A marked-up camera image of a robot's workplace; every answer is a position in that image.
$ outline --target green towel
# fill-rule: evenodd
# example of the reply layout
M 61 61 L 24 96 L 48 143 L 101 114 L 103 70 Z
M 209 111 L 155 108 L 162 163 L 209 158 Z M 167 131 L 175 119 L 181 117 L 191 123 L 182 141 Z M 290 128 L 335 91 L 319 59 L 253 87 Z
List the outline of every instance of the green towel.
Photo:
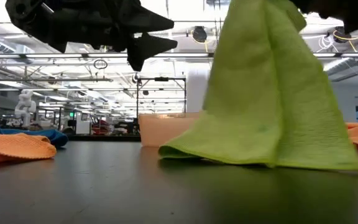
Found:
M 329 80 L 289 0 L 232 0 L 204 111 L 162 158 L 358 170 Z

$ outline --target metal rack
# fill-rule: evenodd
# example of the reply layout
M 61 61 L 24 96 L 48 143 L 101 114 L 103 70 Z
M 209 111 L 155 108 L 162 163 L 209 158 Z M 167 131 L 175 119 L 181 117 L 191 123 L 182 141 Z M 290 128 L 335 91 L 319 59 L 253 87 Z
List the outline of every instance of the metal rack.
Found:
M 181 91 L 184 92 L 184 104 L 185 104 L 185 109 L 184 112 L 186 113 L 186 96 L 187 96 L 187 91 L 186 91 L 186 78 L 168 78 L 168 77 L 155 77 L 155 78 L 138 78 L 136 81 L 136 118 L 139 118 L 139 91 L 141 91 L 143 89 L 144 86 L 146 86 L 148 84 L 149 81 L 155 81 L 155 82 L 168 82 L 170 80 L 175 81 L 178 86 L 180 86 Z M 179 83 L 179 81 L 183 81 L 184 82 L 184 86 L 181 86 Z M 155 91 L 164 91 L 164 88 L 160 88 L 158 90 Z

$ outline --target table surface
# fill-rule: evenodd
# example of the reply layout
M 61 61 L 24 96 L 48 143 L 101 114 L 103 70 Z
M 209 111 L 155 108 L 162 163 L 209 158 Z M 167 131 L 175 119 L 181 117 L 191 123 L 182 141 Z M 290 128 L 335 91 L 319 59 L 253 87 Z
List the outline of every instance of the table surface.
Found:
M 358 223 L 358 174 L 69 142 L 55 159 L 0 164 L 0 223 Z

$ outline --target blue towel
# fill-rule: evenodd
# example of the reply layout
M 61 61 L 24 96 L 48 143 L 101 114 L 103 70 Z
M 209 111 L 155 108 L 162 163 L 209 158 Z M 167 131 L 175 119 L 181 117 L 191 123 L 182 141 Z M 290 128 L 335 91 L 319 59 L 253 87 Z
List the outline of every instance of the blue towel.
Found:
M 0 128 L 0 134 L 19 134 L 19 133 L 28 134 L 31 136 L 45 136 L 49 138 L 50 143 L 53 144 L 55 147 L 63 147 L 68 142 L 67 135 L 54 129 L 42 130 L 42 131 L 25 131 L 25 130 Z

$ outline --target translucent container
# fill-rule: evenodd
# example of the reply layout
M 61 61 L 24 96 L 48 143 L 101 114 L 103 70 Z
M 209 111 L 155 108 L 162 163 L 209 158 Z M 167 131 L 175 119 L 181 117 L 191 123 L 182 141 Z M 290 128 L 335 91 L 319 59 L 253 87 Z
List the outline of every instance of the translucent container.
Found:
M 198 116 L 198 113 L 140 114 L 142 145 L 160 147 L 191 128 Z

